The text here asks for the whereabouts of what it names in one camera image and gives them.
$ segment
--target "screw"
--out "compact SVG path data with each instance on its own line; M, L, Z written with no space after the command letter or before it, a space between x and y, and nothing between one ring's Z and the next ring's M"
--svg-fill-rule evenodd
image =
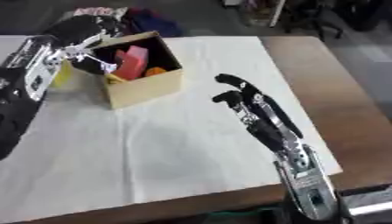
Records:
M12 92L15 96L20 96L20 91L18 89L15 89L14 92Z

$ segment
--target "yellow box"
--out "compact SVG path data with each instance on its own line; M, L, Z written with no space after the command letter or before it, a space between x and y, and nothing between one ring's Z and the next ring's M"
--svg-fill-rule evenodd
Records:
M122 49L126 52L130 46L140 46L149 50L147 68L162 67L167 72L116 84L108 84L105 80L104 85L113 109L145 102L180 90L182 66L155 31L112 38L95 47L93 51L99 59L114 63L112 60L115 58L116 50Z

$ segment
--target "chair leg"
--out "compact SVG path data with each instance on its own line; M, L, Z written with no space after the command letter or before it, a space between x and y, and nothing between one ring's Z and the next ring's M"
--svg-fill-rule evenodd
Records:
M319 21L312 21L311 25L313 26L313 29L318 33L318 37L320 38L320 40L325 42L324 30L323 30L323 27L321 26L320 22Z
M328 21L320 21L321 25L325 26L325 27L329 27L332 28L334 30L336 30L337 34L335 36L336 39L340 39L341 36L343 35L343 29L339 28L337 25L328 22Z

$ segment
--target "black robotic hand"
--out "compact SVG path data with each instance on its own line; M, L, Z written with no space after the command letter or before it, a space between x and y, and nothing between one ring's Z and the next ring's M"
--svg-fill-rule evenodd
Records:
M78 56L105 37L123 34L123 26L112 17L71 17L41 36L28 38L3 62L0 66L0 160L12 152L28 129L46 89L60 70L60 62L71 59L75 66L85 70L86 67L101 69L97 62L93 66L82 65Z

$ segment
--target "office chair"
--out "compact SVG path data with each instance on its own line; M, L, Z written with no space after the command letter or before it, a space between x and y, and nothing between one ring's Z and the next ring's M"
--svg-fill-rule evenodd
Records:
M323 0L288 2L283 11L283 28L287 33L291 33L296 28L311 28L318 33L322 41L325 41L324 28L329 28L335 30L337 32L335 38L340 39L343 30L323 19L326 9L327 5Z

